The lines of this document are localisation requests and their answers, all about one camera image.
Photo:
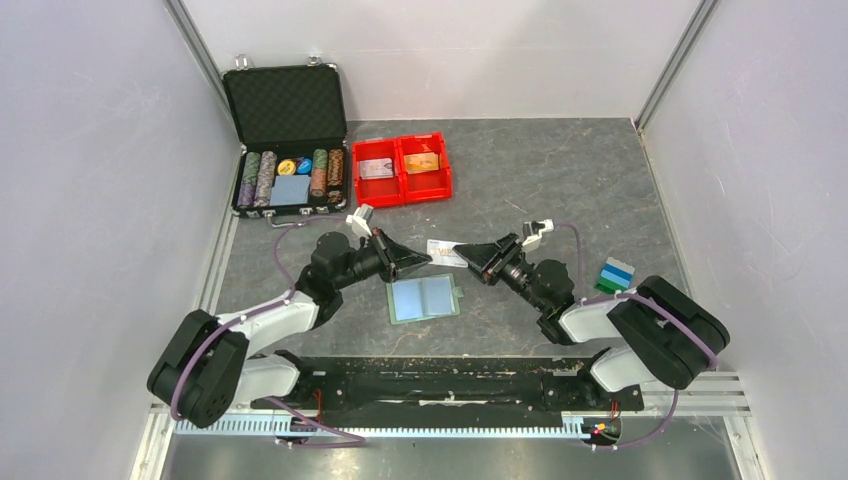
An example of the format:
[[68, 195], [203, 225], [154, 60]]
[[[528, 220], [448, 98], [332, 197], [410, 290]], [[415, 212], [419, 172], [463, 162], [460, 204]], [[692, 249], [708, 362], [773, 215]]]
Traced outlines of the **green card holder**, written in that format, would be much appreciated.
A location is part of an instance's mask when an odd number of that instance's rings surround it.
[[452, 274], [399, 280], [386, 285], [391, 325], [405, 325], [461, 313], [463, 289]]

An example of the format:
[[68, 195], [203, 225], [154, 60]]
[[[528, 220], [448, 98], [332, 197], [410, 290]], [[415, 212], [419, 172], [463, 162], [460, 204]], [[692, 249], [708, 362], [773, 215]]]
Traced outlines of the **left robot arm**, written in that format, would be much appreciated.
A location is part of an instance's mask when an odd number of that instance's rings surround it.
[[327, 323], [343, 304], [344, 288], [371, 277], [393, 283], [431, 260], [379, 228], [357, 247], [343, 233], [325, 233], [282, 295], [234, 313], [188, 313], [154, 364], [147, 390], [175, 420], [198, 428], [212, 425], [234, 404], [262, 398], [302, 407], [313, 397], [313, 379], [295, 355], [270, 347]]

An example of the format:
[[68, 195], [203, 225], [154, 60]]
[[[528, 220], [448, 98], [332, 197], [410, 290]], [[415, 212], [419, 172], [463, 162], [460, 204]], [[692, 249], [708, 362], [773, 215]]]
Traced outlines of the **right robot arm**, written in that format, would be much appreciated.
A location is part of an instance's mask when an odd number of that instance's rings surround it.
[[536, 323], [552, 343], [622, 340], [582, 369], [577, 392], [585, 405], [602, 408], [619, 391], [652, 380], [684, 390], [717, 366], [731, 336], [713, 314], [657, 275], [634, 289], [579, 298], [565, 263], [526, 259], [546, 231], [531, 222], [523, 237], [510, 233], [491, 243], [459, 244], [453, 251], [481, 283], [503, 283], [537, 310]]

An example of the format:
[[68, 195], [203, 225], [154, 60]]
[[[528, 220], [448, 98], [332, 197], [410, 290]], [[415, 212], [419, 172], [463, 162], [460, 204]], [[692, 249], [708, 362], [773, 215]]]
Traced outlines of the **white gold VIP card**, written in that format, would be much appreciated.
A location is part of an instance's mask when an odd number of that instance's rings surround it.
[[426, 242], [427, 254], [431, 257], [431, 264], [443, 267], [466, 268], [468, 263], [455, 252], [455, 247], [460, 242], [428, 239]]

